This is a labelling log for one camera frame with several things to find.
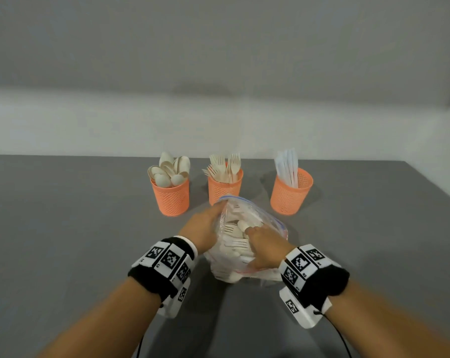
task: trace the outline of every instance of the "qr-like code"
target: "qr-like code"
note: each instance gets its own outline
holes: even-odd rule
[[[298,275],[296,275],[295,272],[293,270],[291,270],[289,267],[286,268],[285,273],[283,275],[293,285],[296,283],[296,280],[298,280]]]
[[[318,260],[324,259],[324,255],[323,255],[322,253],[320,253],[320,252],[319,252],[318,250],[316,250],[316,249],[308,250],[308,251],[306,251],[306,253],[307,253],[309,256],[311,256],[311,258],[312,258],[314,261],[318,261]]]
[[[293,260],[291,260],[291,263],[300,271],[302,272],[305,270],[306,266],[311,264],[307,258],[304,257],[304,255],[299,254],[297,257],[295,257]]]
[[[160,260],[165,266],[170,269],[173,269],[177,261],[180,259],[180,256],[174,253],[173,251],[168,250],[165,256]]]
[[[287,305],[288,309],[291,310],[291,313],[293,313],[293,314],[298,313],[298,308],[296,307],[294,302],[291,301],[291,299],[286,301],[286,305]]]
[[[187,293],[187,289],[186,288],[182,288],[182,291],[180,292],[180,295],[179,295],[179,298],[178,298],[179,302],[183,301],[183,298],[185,298],[185,294],[186,293]]]
[[[187,264],[183,264],[180,269],[177,271],[177,277],[180,279],[182,283],[185,283],[185,280],[190,274],[190,269]]]
[[[152,247],[152,249],[147,253],[147,255],[145,255],[145,257],[151,258],[151,259],[155,259],[157,256],[160,255],[160,253],[162,252],[164,248],[163,247],[157,247],[154,246]]]

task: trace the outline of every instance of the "hand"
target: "hand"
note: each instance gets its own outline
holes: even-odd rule
[[[226,201],[221,201],[203,212],[196,213],[180,230],[179,235],[192,241],[199,255],[210,250],[217,242],[213,222],[222,213],[225,205]]]
[[[255,259],[248,264],[250,271],[277,268],[286,255],[296,247],[265,225],[249,227],[245,230],[245,234],[248,235],[252,250],[255,252]]]

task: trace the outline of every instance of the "utensil holder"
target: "utensil holder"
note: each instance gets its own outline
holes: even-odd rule
[[[225,195],[238,196],[240,194],[240,187],[242,186],[243,170],[240,168],[236,174],[238,181],[234,183],[217,182],[213,178],[208,177],[208,202],[211,206],[216,201]]]
[[[281,215],[294,215],[300,209],[312,185],[313,178],[302,168],[298,168],[298,188],[288,186],[276,176],[271,193],[271,207]]]
[[[165,216],[178,216],[189,208],[190,204],[190,183],[187,179],[180,186],[162,188],[150,180],[157,200],[158,209]]]

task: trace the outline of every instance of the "orange cup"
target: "orange cup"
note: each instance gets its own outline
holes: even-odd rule
[[[288,186],[276,176],[271,193],[271,207],[282,215],[294,215],[300,209],[312,185],[313,178],[302,168],[298,168],[298,188]]]
[[[150,180],[154,190],[155,199],[157,200],[158,209],[165,216],[178,216],[184,213],[190,204],[189,179],[180,186],[162,188],[155,184],[154,180]]]
[[[222,196],[240,194],[240,187],[242,186],[243,170],[240,168],[236,174],[238,181],[234,183],[217,182],[213,178],[208,177],[208,202],[211,206]]]

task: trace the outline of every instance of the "black cable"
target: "black cable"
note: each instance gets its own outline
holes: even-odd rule
[[[317,310],[315,310],[313,313],[314,313],[314,315],[322,315],[324,318],[328,319],[328,317],[327,317],[326,315],[324,315],[324,314],[321,313],[321,312],[318,312]],[[331,323],[331,325],[334,327],[334,329],[336,329],[336,331],[337,331],[338,334],[340,335],[340,338],[341,338],[341,340],[342,340],[343,343],[344,343],[344,347],[346,347],[346,351],[348,352],[349,358],[352,358],[351,352],[349,352],[348,345],[346,344],[346,341],[344,340],[343,336],[341,335],[341,332],[339,331],[338,328],[336,328],[336,326],[335,326],[329,319],[328,319],[328,321],[329,321],[329,323]]]
[[[143,340],[144,340],[144,336],[142,336],[142,339],[140,340],[140,344],[138,345],[136,358],[138,358],[138,355],[140,354],[140,349],[142,348],[142,341]]]

